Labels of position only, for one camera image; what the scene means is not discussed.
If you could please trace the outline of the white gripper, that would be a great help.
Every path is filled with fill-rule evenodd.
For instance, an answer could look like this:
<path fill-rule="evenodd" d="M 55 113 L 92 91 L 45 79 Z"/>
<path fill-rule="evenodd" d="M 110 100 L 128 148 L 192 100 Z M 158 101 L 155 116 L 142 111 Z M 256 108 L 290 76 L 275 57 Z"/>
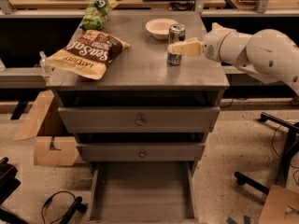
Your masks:
<path fill-rule="evenodd" d="M 204 54 L 210 60 L 224 63 L 243 63 L 247 61 L 245 48 L 247 36 L 235 29 L 226 28 L 216 22 L 212 30 L 204 36 Z M 198 57 L 203 53 L 203 44 L 198 37 L 170 44 L 171 54 Z"/>

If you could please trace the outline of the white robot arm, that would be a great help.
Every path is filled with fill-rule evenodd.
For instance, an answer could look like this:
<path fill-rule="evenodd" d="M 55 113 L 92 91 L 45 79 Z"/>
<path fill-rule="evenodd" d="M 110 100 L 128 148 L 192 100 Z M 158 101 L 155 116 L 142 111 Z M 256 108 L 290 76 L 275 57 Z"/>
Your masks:
<path fill-rule="evenodd" d="M 278 30 L 264 29 L 254 35 L 212 24 L 202 41 L 193 37 L 168 46 L 171 54 L 228 63 L 263 83 L 282 81 L 299 95 L 299 48 Z"/>

